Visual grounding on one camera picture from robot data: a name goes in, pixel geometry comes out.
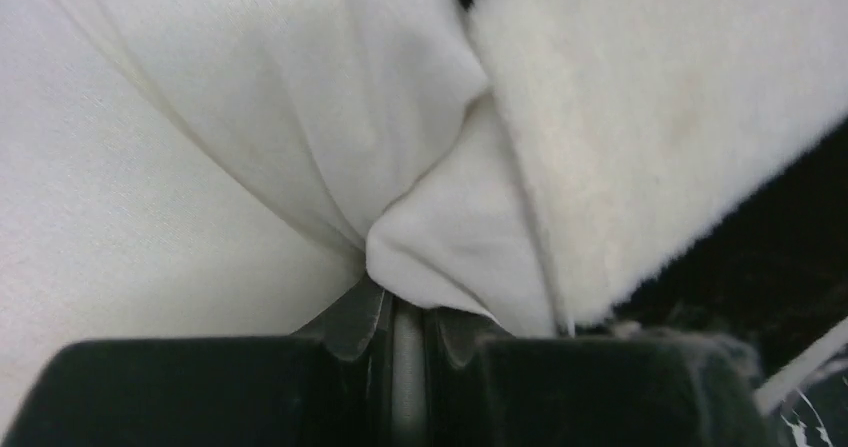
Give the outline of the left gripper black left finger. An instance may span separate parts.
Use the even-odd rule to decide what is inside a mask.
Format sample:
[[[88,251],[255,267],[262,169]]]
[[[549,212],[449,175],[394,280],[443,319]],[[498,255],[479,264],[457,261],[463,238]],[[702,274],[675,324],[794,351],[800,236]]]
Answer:
[[[113,339],[61,349],[7,446],[384,446],[394,297],[361,280],[275,337]]]

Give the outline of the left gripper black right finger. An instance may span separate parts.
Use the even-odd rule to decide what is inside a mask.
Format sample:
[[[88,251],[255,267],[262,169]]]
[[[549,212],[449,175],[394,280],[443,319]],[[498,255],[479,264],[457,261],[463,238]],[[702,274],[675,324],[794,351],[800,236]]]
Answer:
[[[434,446],[771,446],[756,354],[668,330],[523,338],[447,308],[424,316]]]

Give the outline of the white pillow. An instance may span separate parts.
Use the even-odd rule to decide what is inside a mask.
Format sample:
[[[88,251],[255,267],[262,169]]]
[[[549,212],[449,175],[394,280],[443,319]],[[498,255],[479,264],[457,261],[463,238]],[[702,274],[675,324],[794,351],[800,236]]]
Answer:
[[[290,333],[364,275],[555,332],[461,0],[1,0],[1,424],[61,348]]]

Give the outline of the black white striped pillowcase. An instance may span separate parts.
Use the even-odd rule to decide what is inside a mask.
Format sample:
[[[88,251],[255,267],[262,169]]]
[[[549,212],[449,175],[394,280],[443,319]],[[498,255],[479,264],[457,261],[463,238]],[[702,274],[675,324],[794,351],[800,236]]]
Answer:
[[[459,3],[520,212],[455,308],[799,368],[847,314],[847,0]]]

